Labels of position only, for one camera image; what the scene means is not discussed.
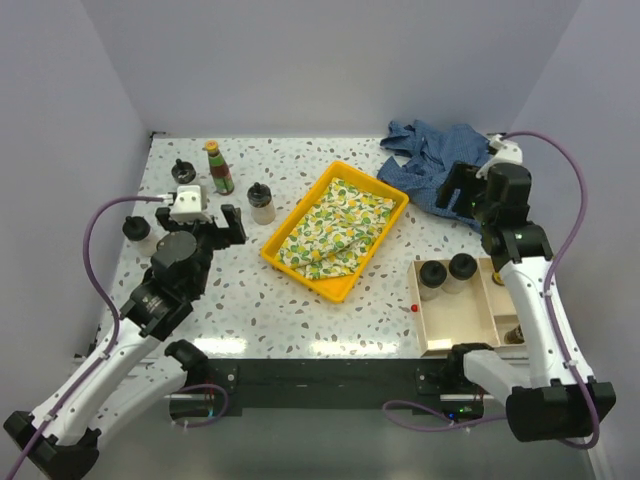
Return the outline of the black lid seasoning jar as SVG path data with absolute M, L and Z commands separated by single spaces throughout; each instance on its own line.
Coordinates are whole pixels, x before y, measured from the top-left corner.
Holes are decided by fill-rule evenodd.
M 275 220 L 273 196 L 266 184 L 255 182 L 247 191 L 251 217 L 259 225 L 268 225 Z

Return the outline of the red chili sauce bottle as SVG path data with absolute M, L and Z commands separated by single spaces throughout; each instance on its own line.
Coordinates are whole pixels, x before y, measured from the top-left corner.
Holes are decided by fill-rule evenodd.
M 208 140 L 204 144 L 204 150 L 207 154 L 210 174 L 214 182 L 216 192 L 220 195 L 230 195 L 235 185 L 232 180 L 230 169 L 224 159 L 219 144 L 215 140 Z

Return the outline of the yellow label sauce bottle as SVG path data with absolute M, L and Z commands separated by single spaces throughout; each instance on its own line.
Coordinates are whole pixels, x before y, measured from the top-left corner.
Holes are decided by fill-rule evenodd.
M 498 272 L 492 273 L 492 281 L 499 286 L 504 286 L 504 281 L 502 280 L 501 275 Z

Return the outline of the sesame seed shaker jar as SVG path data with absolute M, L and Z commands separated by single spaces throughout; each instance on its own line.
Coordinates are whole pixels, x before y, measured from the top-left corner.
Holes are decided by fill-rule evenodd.
M 419 295 L 422 301 L 436 298 L 447 279 L 447 269 L 439 261 L 426 261 L 418 272 Z

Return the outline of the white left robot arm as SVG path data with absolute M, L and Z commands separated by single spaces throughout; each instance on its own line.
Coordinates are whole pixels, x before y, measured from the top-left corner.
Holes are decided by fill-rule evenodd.
M 99 448 L 120 422 L 142 413 L 154 400 L 178 389 L 200 390 L 207 380 L 207 356 L 188 341 L 171 343 L 157 367 L 160 377 L 142 386 L 122 381 L 161 346 L 192 313 L 203 296 L 215 251 L 247 240 L 240 209 L 221 207 L 220 227 L 205 208 L 160 207 L 155 217 L 165 230 L 141 283 L 114 324 L 70 378 L 30 412 L 15 411 L 4 429 L 48 479 L 81 479 L 95 465 Z

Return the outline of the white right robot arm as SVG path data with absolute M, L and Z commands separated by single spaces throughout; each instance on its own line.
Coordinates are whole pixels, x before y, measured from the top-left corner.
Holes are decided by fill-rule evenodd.
M 573 336 L 555 282 L 559 255 L 544 229 L 529 220 L 530 172 L 513 163 L 482 171 L 457 162 L 438 190 L 437 205 L 476 220 L 481 243 L 516 310 L 529 358 L 523 373 L 489 345 L 452 346 L 442 371 L 459 393 L 480 386 L 505 408 L 521 442 L 558 440 L 589 449 L 616 402 L 609 382 L 596 380 Z

